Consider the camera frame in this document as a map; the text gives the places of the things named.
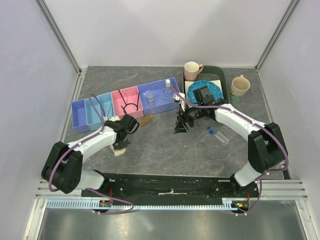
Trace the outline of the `black wire spring clamp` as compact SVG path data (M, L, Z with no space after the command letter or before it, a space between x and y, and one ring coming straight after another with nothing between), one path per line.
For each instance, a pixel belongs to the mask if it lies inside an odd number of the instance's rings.
M123 110L123 112L124 112L125 114L128 114L128 112L126 111L126 108L127 108L128 106L130 106L130 105L135 106L135 110L136 110L136 111L139 110L140 92L138 92L137 102L136 102L136 103L126 102L126 101L125 101L125 98L124 98L124 96L123 96L123 94L122 94L122 92L121 92L120 89L118 90L118 92L119 92L119 94L120 94L120 96L121 96L121 98L122 98L122 100L123 100L123 102L124 102L124 106L121 106L121 108L122 108L122 110Z

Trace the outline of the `glass flask white stopper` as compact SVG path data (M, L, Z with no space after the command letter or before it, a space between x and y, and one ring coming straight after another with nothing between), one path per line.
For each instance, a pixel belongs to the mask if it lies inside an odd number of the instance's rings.
M171 86L171 80L170 79L166 79L164 84L161 87L161 92L162 95L167 95L167 96L173 96L174 92Z

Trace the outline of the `bag of cotton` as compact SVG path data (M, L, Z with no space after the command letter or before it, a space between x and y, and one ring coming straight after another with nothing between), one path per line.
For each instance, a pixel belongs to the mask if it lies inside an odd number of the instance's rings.
M118 149L118 150L112 148L111 150L113 152L114 157L119 157L126 152L126 148L122 148L122 149Z

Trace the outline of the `graduated cylinder blue base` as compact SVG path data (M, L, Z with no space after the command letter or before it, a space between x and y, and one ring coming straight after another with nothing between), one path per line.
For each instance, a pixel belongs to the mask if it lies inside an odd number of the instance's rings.
M174 101L174 97L171 95L162 95L162 94L157 94L157 97L160 99L163 99L165 101Z

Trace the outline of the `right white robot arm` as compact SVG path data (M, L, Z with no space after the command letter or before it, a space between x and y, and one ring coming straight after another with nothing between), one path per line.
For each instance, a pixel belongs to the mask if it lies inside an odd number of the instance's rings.
M281 129L276 123L266 124L248 117L225 99L215 99L206 86L196 89L197 104L186 100L184 94L176 89L173 91L173 99L180 105L175 133L186 133L193 127L195 120L207 117L224 124L247 141L248 162L232 176L234 181L229 184L229 191L233 196L242 196L247 191L247 185L268 173L277 172L275 167L279 163L285 162L280 171L288 168L288 151Z

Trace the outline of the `small glass beaker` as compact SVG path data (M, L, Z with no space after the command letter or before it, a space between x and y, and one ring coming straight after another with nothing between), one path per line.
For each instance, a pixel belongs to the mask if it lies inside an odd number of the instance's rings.
M146 93L146 104L149 108L153 108L156 105L155 96L152 92Z

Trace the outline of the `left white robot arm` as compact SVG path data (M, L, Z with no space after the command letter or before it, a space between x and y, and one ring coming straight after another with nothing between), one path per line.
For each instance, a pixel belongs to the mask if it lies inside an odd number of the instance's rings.
M75 189L92 189L99 197L106 196L110 185L95 171L83 170L83 163L100 150L110 147L118 157L130 144L128 135L134 134L140 124L131 115L117 116L102 123L102 127L79 140L56 142L45 162L41 177L48 182L51 192L69 194Z

